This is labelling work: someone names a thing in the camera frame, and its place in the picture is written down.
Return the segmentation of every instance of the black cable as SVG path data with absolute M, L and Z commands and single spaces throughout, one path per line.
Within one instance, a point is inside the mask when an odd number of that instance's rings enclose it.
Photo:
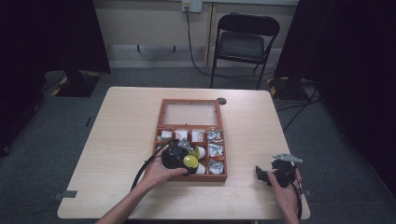
M 283 133 L 289 128 L 289 126 L 290 126 L 290 125 L 293 123 L 293 121 L 300 115 L 300 113 L 303 112 L 303 110 L 304 110 L 309 104 L 312 103 L 312 99 L 314 98 L 315 93 L 317 92 L 317 90 L 318 90 L 318 85 L 315 87 L 315 90 L 314 90 L 314 92 L 312 93 L 311 97 L 309 98 L 308 103 L 306 103 L 306 104 L 303 106 L 303 108 L 301 108 L 301 109 L 297 112 L 297 114 L 291 119 L 291 121 L 289 121 L 289 123 L 288 123 L 288 124 L 285 126 L 285 128 L 283 129 Z
M 295 179 L 297 180 L 299 189 L 297 189 L 297 187 L 294 185 L 294 183 L 289 179 L 289 177 L 282 171 L 282 169 L 280 169 L 280 167 L 279 167 L 276 163 L 273 163 L 273 165 L 276 166 L 276 169 L 277 169 L 283 176 L 286 177 L 286 179 L 288 180 L 288 182 L 289 182 L 289 183 L 291 184 L 291 186 L 293 187 L 294 192 L 295 192 L 296 197 L 297 197 L 297 206 L 298 206 L 297 218 L 298 218 L 299 220 L 301 220 L 301 216 L 302 216 L 302 214 L 303 214 L 303 202 L 302 202 L 302 198 L 301 198 L 302 193 L 301 193 L 301 188 L 300 188 L 300 181 L 298 180 L 297 175 L 294 175 L 294 177 L 295 177 Z
M 62 79 L 63 76 L 64 76 L 64 72 L 62 73 L 62 75 L 61 75 L 56 81 L 54 81 L 54 82 L 53 82 L 52 84 L 50 84 L 48 87 L 43 87 L 43 89 L 41 89 L 40 91 L 46 91 L 47 89 L 49 89 L 49 88 L 55 86 L 55 84 L 58 83 L 58 82 Z
M 190 33 L 190 13 L 189 13 L 189 8 L 188 8 L 188 7 L 184 7 L 184 9 L 185 9 L 186 18 L 187 18 L 187 27 L 188 27 L 188 35 L 189 35 L 189 36 L 188 36 L 188 38 L 189 38 L 189 48 L 190 48 L 190 56 L 191 56 L 192 65 L 193 65 L 193 67 L 195 68 L 195 70 L 196 70 L 199 74 L 204 75 L 204 76 L 206 76 L 206 77 L 211 77 L 212 74 L 208 74 L 208 73 L 202 71 L 202 70 L 196 65 L 195 60 L 194 60 L 193 57 L 192 57 L 191 33 Z M 274 71 L 264 73 L 263 75 L 264 75 L 264 76 L 270 75 L 270 74 L 273 74 L 274 72 L 275 72 L 275 69 L 274 69 Z M 227 79 L 230 79 L 230 80 L 237 80 L 237 81 L 257 82 L 257 80 L 252 80 L 252 79 L 243 78 L 243 77 L 259 77 L 259 75 L 252 75 L 252 76 L 235 76 L 235 77 L 223 76 L 223 75 L 216 75 L 216 77 L 224 77 L 224 78 L 227 78 Z
M 315 82 L 315 81 L 306 81 L 306 82 L 302 82 L 301 84 L 303 84 L 303 85 L 305 85 L 305 86 L 311 86 L 311 85 L 317 85 L 316 86 L 316 88 L 318 87 L 318 83 L 317 82 Z M 304 96 L 303 96 L 303 89 L 300 89 L 301 91 L 300 91 L 300 94 L 302 95 L 302 98 L 304 99 Z M 283 104 L 283 105 L 289 105 L 289 104 L 299 104 L 299 105 L 297 105 L 297 106 L 303 106 L 304 104 L 306 104 L 306 102 L 304 101 L 304 100 L 302 100 L 302 101 L 274 101 L 274 104 Z
M 171 142 L 175 141 L 175 139 L 171 139 L 168 142 L 166 142 L 165 144 L 163 144 L 163 146 L 161 146 L 160 148 L 158 148 L 155 153 L 148 158 L 148 160 L 145 161 L 145 163 L 142 165 L 142 167 L 140 168 L 139 172 L 137 172 L 136 177 L 134 178 L 134 183 L 132 184 L 131 190 L 134 189 L 134 187 L 136 187 L 137 185 L 137 181 L 139 181 L 140 176 L 143 174 L 143 171 L 146 170 L 146 168 L 149 166 L 149 164 L 157 157 L 157 154 L 164 148 L 166 147 L 168 144 L 170 144 Z
M 314 104 L 314 103 L 319 102 L 320 100 L 321 100 L 321 97 L 319 97 L 319 98 L 316 99 L 315 101 L 312 101 L 312 102 L 310 102 L 310 103 L 308 103 L 308 104 L 309 104 L 309 105 L 312 105 L 312 104 Z M 279 109 L 279 108 L 282 106 L 282 105 L 280 105 L 280 106 L 276 109 L 276 113 L 277 113 L 277 112 L 280 112 L 280 111 L 282 111 L 282 110 L 291 109 L 291 108 L 294 108 L 294 107 L 300 107 L 300 106 L 306 105 L 306 104 L 303 103 L 303 102 L 296 102 L 295 104 L 298 104 L 298 105 L 291 105 L 291 106 L 283 107 L 283 108 Z
M 285 103 L 285 104 L 283 104 L 283 105 L 279 105 L 279 106 L 276 108 L 276 113 L 277 113 L 277 112 L 280 112 L 280 111 L 282 111 L 282 110 L 291 109 L 291 108 L 294 108 L 294 107 L 300 107 L 300 106 L 303 106 L 303 105 L 305 105 L 305 103 L 303 103 L 303 102 Z

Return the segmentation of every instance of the wooden box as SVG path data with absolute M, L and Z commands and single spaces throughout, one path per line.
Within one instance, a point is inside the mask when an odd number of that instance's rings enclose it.
M 217 100 L 163 99 L 152 152 L 170 138 L 181 140 L 183 137 L 187 137 L 192 147 L 205 149 L 205 156 L 199 160 L 205 167 L 205 173 L 175 176 L 170 180 L 224 182 L 227 179 L 227 150 Z M 223 164 L 222 171 L 210 166 L 210 163 Z

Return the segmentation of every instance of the hand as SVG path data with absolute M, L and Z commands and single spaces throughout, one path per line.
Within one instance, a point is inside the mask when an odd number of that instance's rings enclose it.
M 267 175 L 273 186 L 276 202 L 283 213 L 285 223 L 299 223 L 297 218 L 298 201 L 293 186 L 288 185 L 287 187 L 282 188 L 277 183 L 276 177 L 272 172 L 267 172 Z M 303 179 L 298 169 L 296 169 L 296 177 L 298 181 L 295 180 L 293 184 L 296 188 L 299 188 L 299 182 L 301 183 Z
M 154 189 L 170 177 L 184 175 L 188 172 L 185 168 L 168 169 L 164 167 L 161 158 L 164 150 L 166 150 L 166 148 L 163 148 L 146 168 L 145 174 L 139 184 L 145 184 L 147 188 Z

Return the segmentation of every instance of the yellow object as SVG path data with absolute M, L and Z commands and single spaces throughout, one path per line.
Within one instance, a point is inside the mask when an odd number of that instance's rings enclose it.
M 188 155 L 183 159 L 183 163 L 190 167 L 190 168 L 197 168 L 198 167 L 198 160 L 192 156 L 192 155 Z
M 195 157 L 196 159 L 199 158 L 199 151 L 195 150 L 188 150 L 189 151 L 189 155 Z
M 53 92 L 52 92 L 52 95 L 58 94 L 59 90 L 60 90 L 60 89 L 57 89 L 57 90 L 53 91 Z
M 88 75 L 92 76 L 92 77 L 100 77 L 100 73 L 98 72 L 88 72 Z
M 194 151 L 195 151 L 195 153 L 197 154 L 195 157 L 199 160 L 199 158 L 201 157 L 201 153 L 200 153 L 200 151 L 199 151 L 198 146 L 195 146 L 195 147 L 194 147 Z
M 272 95 L 275 95 L 275 92 L 276 92 L 275 87 L 272 87 L 272 88 L 271 88 L 271 94 L 272 94 Z

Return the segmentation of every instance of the table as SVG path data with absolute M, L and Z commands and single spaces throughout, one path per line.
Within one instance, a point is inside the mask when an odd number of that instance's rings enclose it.
M 227 100 L 221 116 L 227 142 L 224 183 L 166 182 L 152 190 L 129 218 L 277 219 L 270 187 L 255 165 L 271 169 L 274 154 L 289 152 L 267 91 L 110 88 L 63 198 L 60 218 L 99 218 L 130 190 L 150 156 L 162 99 Z M 310 211 L 303 196 L 303 219 Z

